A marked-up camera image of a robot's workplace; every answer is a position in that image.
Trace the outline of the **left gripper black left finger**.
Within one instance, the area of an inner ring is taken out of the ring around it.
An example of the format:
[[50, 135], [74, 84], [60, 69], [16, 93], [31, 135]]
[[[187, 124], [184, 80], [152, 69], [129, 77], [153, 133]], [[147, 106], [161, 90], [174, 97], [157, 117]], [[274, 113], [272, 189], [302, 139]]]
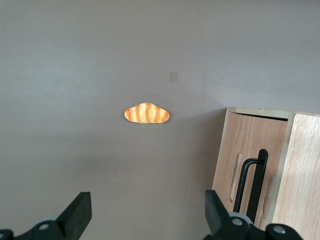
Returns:
[[81, 192], [55, 219], [37, 223], [27, 232], [15, 236], [10, 229], [2, 229], [2, 240], [78, 240], [92, 219], [90, 192]]

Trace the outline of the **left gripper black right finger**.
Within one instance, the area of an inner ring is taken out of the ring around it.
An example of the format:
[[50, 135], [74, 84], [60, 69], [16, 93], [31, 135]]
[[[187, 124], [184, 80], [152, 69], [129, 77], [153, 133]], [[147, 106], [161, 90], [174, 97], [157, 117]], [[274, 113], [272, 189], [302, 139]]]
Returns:
[[242, 213], [228, 212], [215, 190], [205, 191], [205, 217], [211, 234], [206, 240], [301, 240], [288, 225], [268, 224], [265, 230], [254, 226]]

